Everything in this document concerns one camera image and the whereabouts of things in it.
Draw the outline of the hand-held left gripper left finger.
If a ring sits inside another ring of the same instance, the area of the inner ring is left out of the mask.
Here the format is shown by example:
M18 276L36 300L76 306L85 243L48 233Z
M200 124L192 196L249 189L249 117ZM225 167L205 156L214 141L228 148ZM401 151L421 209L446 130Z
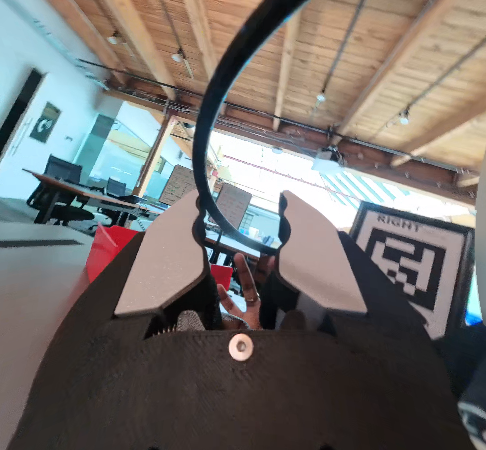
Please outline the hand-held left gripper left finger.
M197 190L152 222L114 309L116 317L165 309L210 273L208 255L197 230L203 226Z

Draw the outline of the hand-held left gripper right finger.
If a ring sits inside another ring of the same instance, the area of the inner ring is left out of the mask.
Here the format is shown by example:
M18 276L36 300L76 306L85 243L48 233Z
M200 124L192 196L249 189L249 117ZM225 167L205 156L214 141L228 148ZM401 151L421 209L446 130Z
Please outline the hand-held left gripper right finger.
M321 324L332 312L368 313L337 228L289 190L281 192L276 276L297 293L305 324Z

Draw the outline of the red plastic bin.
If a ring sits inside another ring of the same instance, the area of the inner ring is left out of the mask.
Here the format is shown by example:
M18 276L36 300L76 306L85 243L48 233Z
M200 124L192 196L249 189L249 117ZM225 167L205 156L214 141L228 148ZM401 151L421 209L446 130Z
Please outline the red plastic bin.
M145 232L100 226L86 262L89 290L99 296L121 295Z

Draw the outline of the person's left hand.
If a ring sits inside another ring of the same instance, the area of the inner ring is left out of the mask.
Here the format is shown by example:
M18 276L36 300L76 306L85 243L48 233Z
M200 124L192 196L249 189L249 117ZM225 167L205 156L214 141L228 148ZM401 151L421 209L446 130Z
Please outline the person's left hand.
M240 280L240 286L242 289L242 295L246 302L246 310L241 311L240 308L235 305L234 301L228 296L224 286L217 284L217 292L220 298L222 307L228 312L228 315L233 319L225 319L224 327L226 329L238 329L243 328L246 325L252 330L261 329L259 322L259 310L261 306L261 300L258 292L266 281L270 272L273 271L275 264L274 256L262 255L256 265L254 271L251 271L245 257L242 253L235 253L233 257L234 265L238 271ZM234 318L239 318L245 323L236 321Z

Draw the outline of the whiteboard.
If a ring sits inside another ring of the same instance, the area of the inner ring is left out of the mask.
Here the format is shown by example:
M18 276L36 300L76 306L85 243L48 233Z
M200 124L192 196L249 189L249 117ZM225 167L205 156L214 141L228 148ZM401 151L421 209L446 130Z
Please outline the whiteboard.
M216 205L232 227L239 230L251 199L252 193L230 183L223 183Z
M193 170L177 165L170 174L164 186L159 202L172 206L181 200L186 194L197 190L194 181Z

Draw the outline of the black framed tag sign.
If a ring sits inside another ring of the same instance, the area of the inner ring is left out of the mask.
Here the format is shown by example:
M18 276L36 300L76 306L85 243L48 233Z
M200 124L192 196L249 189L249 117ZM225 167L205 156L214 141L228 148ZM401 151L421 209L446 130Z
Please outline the black framed tag sign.
M431 339L465 326L474 228L362 202L349 235L423 316Z

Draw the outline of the black office chair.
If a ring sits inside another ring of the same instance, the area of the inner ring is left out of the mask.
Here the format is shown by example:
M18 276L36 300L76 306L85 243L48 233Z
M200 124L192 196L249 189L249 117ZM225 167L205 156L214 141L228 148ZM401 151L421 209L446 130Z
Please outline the black office chair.
M49 155L44 175L56 180L64 180L67 183L80 186L82 166ZM49 196L52 189L40 182L33 193L27 198L26 204L39 212L49 207ZM74 206L76 195L71 192L60 191L52 208L49 220L55 219L54 225L68 226L70 222L93 221L95 216L84 209L87 200L81 202L81 206Z

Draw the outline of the wooden office desk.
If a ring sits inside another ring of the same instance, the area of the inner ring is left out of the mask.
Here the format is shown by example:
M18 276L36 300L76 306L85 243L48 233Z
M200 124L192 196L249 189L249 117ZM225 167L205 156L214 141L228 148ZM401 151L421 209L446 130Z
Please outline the wooden office desk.
M31 174L39 183L42 182L52 189L49 196L49 207L41 212L37 210L37 215L33 221L34 224L47 224L50 221L49 216L60 191L71 192L77 196L76 200L72 203L74 206L80 207L81 202L87 200L85 206L94 207L97 211L115 212L115 214L108 216L111 219L109 226L117 225L125 227L127 223L140 217L153 221L158 215L163 213L163 210L160 208L146 204L134 204L118 198L109 197L91 188L73 185L64 180L56 180L26 168L23 168L22 171Z

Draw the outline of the dark logo wall poster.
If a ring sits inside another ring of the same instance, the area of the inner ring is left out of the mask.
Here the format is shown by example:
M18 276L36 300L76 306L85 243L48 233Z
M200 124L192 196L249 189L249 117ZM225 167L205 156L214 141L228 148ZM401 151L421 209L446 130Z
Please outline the dark logo wall poster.
M49 139L60 115L61 110L51 102L46 102L43 111L33 126L29 137L45 144Z

